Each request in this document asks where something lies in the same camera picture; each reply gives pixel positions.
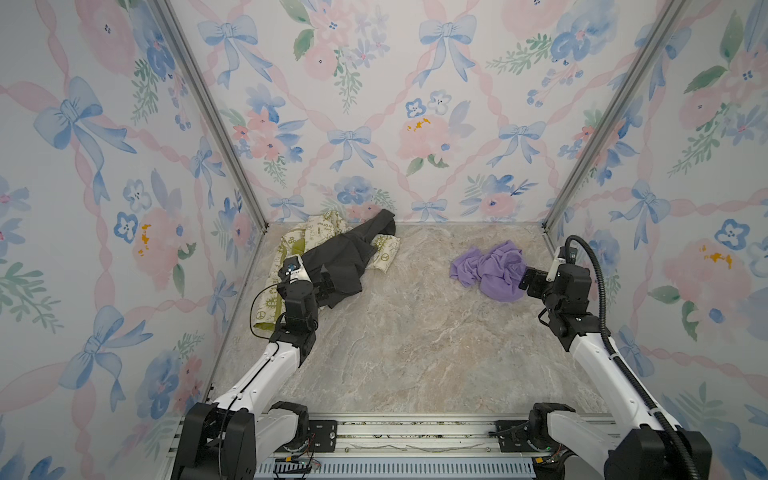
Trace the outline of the right aluminium corner post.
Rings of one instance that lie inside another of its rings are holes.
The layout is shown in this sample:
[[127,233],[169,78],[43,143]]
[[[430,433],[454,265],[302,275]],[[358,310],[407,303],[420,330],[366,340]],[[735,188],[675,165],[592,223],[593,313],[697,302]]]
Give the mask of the right aluminium corner post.
[[629,107],[638,85],[651,70],[652,63],[672,35],[674,27],[678,23],[678,17],[685,10],[687,4],[688,1],[683,0],[665,1],[662,4],[656,21],[651,24],[646,43],[637,50],[624,81],[615,91],[601,122],[596,128],[594,137],[587,142],[581,157],[567,177],[563,189],[556,196],[554,205],[543,220],[542,228],[546,234],[556,233],[557,223],[564,216],[566,207],[576,193],[582,178],[587,174],[590,165],[607,142],[613,128]]

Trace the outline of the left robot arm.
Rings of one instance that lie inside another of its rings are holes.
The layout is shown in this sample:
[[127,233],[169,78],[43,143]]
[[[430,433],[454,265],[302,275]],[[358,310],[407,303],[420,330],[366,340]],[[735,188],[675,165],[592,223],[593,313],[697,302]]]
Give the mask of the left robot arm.
[[329,276],[323,271],[318,282],[312,281],[301,258],[292,256],[279,278],[276,288],[285,312],[263,354],[227,392],[187,412],[172,479],[253,479],[257,466],[273,453],[310,450],[308,408],[270,401],[315,344],[318,295],[327,291]]

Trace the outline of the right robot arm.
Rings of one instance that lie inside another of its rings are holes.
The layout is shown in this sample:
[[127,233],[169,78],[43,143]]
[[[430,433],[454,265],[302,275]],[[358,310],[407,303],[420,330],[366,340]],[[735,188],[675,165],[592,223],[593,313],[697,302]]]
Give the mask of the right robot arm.
[[542,301],[540,322],[586,371],[618,432],[601,431],[565,404],[537,403],[526,428],[529,445],[541,452],[565,447],[605,479],[708,478],[709,442],[665,410],[624,362],[588,310],[591,284],[588,269],[557,259],[548,271],[527,268],[519,287]]

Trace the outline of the purple cloth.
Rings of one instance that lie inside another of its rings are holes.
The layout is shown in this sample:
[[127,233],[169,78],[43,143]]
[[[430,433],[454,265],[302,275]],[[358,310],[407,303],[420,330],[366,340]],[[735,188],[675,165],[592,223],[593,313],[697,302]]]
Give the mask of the purple cloth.
[[464,288],[477,286],[492,300],[512,303],[524,296],[519,284],[526,268],[522,250],[514,242],[506,241],[488,252],[470,248],[452,261],[449,276]]

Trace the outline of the aluminium corner post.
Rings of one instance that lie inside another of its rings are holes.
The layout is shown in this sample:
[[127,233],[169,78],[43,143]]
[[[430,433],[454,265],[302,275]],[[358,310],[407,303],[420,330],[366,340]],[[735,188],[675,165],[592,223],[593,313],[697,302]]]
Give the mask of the aluminium corner post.
[[216,145],[220,148],[224,162],[230,168],[235,184],[243,195],[245,206],[256,221],[258,231],[265,234],[268,222],[258,205],[247,172],[235,153],[232,141],[225,132],[224,123],[216,108],[213,96],[205,83],[203,72],[195,59],[171,2],[150,0],[148,4],[151,12],[157,17],[159,27],[166,36],[172,53],[177,57],[191,94],[202,112],[203,122],[209,128]]
[[646,43],[637,50],[624,81],[615,91],[601,122],[596,128],[594,137],[587,142],[581,157],[567,177],[563,189],[556,196],[554,205],[543,220],[542,228],[546,234],[556,233],[557,223],[564,216],[566,207],[576,193],[582,178],[587,174],[590,165],[607,142],[613,128],[629,107],[638,85],[651,70],[652,63],[672,35],[674,27],[678,23],[678,17],[685,10],[687,4],[688,1],[683,0],[665,1],[662,4],[656,21],[651,24]]

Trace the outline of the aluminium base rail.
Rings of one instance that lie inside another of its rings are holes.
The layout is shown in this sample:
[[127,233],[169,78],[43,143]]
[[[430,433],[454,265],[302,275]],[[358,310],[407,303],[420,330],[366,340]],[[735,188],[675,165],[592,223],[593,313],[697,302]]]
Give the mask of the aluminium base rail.
[[523,414],[317,414],[214,409],[177,431],[163,479],[599,479]]

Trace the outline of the left aluminium corner post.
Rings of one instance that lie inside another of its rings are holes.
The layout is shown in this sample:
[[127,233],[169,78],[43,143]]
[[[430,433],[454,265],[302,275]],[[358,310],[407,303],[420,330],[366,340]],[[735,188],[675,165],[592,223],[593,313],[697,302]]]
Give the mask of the left aluminium corner post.
[[209,128],[216,145],[220,148],[224,162],[230,168],[235,184],[243,195],[245,206],[256,221],[258,231],[265,234],[268,222],[258,205],[247,172],[235,153],[232,141],[225,132],[224,123],[216,108],[213,96],[205,83],[203,72],[195,59],[171,2],[150,0],[148,4],[151,12],[157,17],[159,27],[166,36],[172,53],[177,57],[191,94],[202,112],[203,122]]

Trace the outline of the cream green printed cloth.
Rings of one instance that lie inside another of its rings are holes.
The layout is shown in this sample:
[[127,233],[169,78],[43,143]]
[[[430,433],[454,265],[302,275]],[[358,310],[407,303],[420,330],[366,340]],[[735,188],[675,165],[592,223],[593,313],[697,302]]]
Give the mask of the cream green printed cloth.
[[[311,216],[306,222],[298,224],[281,237],[271,263],[266,285],[271,286],[279,281],[278,271],[286,257],[302,255],[307,250],[321,245],[335,235],[346,233],[352,228],[353,225],[337,210]],[[369,261],[367,269],[386,273],[398,253],[400,239],[394,235],[377,234],[373,238],[373,246],[374,255]],[[266,336],[267,333],[274,330],[278,318],[284,311],[284,301],[277,289],[271,286],[255,299],[250,313],[251,326],[258,336]]]

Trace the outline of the black cloth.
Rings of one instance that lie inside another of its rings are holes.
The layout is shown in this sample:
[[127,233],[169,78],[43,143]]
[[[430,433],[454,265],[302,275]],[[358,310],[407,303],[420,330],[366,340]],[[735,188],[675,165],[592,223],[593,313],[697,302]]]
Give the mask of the black cloth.
[[381,210],[350,231],[335,235],[302,254],[310,277],[321,269],[327,269],[333,279],[335,293],[328,300],[317,300],[319,306],[333,308],[344,299],[362,292],[362,277],[374,255],[373,238],[377,234],[396,236],[392,212]]

